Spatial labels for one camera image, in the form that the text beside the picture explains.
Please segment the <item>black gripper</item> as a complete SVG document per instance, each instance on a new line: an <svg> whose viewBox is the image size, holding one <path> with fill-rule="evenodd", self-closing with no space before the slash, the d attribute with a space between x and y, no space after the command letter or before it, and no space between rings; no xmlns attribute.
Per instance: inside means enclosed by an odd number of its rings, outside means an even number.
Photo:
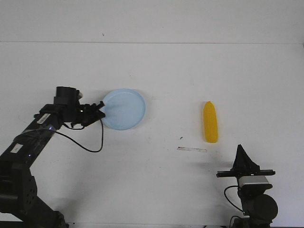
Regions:
<svg viewBox="0 0 304 228"><path fill-rule="evenodd" d="M260 166L254 163L245 152L241 144L237 146L237 153L230 171L218 171L217 178L242 176L272 176L275 175L274 170L260 170Z"/></svg>
<svg viewBox="0 0 304 228"><path fill-rule="evenodd" d="M81 104L64 116L64 123L71 123L71 127L74 127L76 124L87 127L105 118L105 113L99 111L102 107L104 107L103 101L97 104Z"/></svg>

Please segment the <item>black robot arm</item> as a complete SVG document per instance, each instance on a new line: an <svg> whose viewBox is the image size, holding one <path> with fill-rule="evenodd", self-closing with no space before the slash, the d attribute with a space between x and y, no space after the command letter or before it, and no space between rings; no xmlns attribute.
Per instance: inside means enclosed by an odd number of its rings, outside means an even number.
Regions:
<svg viewBox="0 0 304 228"><path fill-rule="evenodd" d="M230 228L269 228L273 219L278 214L278 205L266 190L273 187L267 180L267 176L275 175L275 171L262 170L254 163L245 152L242 145L237 146L236 157L229 171L218 171L218 178L235 177L237 185L228 186L224 189L224 196L228 202L239 210L243 217L232 216ZM228 199L227 190L237 188L237 195L241 201L241 208Z"/></svg>
<svg viewBox="0 0 304 228"><path fill-rule="evenodd" d="M52 104L46 104L34 120L0 156L0 211L18 221L1 221L2 228L67 228L62 213L38 197L30 167L61 126L83 128L105 117L104 103L80 104L82 94L72 87L58 86Z"/></svg>

